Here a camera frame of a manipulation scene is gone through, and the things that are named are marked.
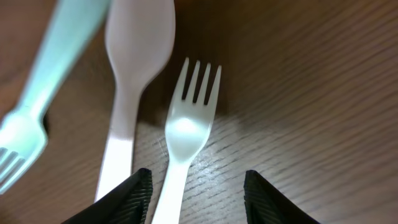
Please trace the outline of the mint green plastic fork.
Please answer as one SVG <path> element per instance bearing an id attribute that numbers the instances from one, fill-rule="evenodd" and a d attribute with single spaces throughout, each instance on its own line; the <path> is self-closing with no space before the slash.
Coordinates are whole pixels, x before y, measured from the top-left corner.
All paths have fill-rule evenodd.
<path id="1" fill-rule="evenodd" d="M 58 1 L 19 101 L 1 123 L 2 194 L 43 153 L 48 139 L 46 111 L 97 32 L 109 5 L 109 0 Z"/>

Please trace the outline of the white plastic spoon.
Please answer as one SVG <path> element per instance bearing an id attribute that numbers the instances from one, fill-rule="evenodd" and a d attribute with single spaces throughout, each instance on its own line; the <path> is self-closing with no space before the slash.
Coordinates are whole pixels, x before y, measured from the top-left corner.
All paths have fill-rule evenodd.
<path id="1" fill-rule="evenodd" d="M 174 0 L 115 0 L 105 30 L 115 96 L 95 200 L 130 175 L 139 102 L 164 69 L 175 41 Z"/>

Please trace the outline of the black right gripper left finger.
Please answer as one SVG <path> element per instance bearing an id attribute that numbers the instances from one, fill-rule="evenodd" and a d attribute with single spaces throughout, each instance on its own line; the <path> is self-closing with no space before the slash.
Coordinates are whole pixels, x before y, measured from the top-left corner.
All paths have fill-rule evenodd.
<path id="1" fill-rule="evenodd" d="M 63 224 L 144 223 L 152 193 L 152 171 L 141 168 Z"/>

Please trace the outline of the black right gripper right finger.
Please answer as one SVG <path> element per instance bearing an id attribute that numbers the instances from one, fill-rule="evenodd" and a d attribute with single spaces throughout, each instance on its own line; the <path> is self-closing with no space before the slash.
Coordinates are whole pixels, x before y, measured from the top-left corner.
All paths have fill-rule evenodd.
<path id="1" fill-rule="evenodd" d="M 319 224 L 255 170 L 246 171 L 244 205 L 249 224 Z"/>

